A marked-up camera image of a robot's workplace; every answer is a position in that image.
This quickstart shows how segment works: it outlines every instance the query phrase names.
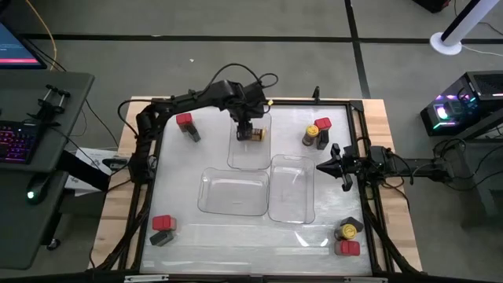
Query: red lid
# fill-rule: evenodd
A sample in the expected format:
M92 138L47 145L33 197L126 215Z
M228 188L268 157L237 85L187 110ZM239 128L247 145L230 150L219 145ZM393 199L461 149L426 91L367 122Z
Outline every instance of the red lid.
M183 113L176 115L176 123L178 125L185 125L192 122L192 115L190 113Z
M320 130L328 130L332 126L329 118L320 118L314 121L314 125Z
M156 231L171 230L174 228L174 219L170 215L161 215L152 218L152 229Z
M341 241L340 251L344 255L360 255L360 243L357 241Z

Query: clear plastic container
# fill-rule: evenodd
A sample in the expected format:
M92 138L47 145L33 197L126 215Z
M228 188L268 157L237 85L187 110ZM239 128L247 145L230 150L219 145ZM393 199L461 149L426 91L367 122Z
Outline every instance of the clear plastic container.
M269 217L274 221L314 221L314 161L276 155L271 161Z
M272 118L265 114L261 119L252 119L254 129L265 130L262 141L238 141L237 124L230 120L230 142L227 164L241 170L263 170L270 165L270 140Z
M201 176L197 207L204 212L260 216L267 212L269 175L264 171L207 168Z

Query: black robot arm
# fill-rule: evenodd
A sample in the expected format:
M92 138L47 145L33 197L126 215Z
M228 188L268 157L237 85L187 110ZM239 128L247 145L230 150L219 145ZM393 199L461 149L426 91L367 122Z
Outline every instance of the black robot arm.
M148 163L152 142L163 133L166 122L174 115L208 106L215 106L220 111L228 110L237 123L237 139L249 139L252 135L251 119L262 118L265 113L263 88L260 81L242 86L223 80L208 85L202 91L189 90L178 97L152 99L151 104L136 115L138 136L136 150L129 162L131 180L145 184L153 177Z
M316 168L335 178L342 178L345 192L353 185L349 174L378 184L390 177L426 177L435 182L448 182L453 178L452 167L444 159L403 159L383 146L370 146L367 156L359 157L355 147L345 147L341 156L339 145L333 144L330 155L332 159Z

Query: computer keyboard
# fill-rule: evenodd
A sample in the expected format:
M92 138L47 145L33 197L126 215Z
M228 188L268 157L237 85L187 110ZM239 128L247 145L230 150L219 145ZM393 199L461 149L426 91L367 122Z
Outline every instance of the computer keyboard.
M40 126L0 121L0 162L29 164L38 143Z

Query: monitor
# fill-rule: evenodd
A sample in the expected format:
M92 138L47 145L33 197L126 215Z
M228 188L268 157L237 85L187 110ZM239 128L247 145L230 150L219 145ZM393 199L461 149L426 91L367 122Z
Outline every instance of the monitor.
M46 64L0 23L0 69L7 68L41 69L46 68Z

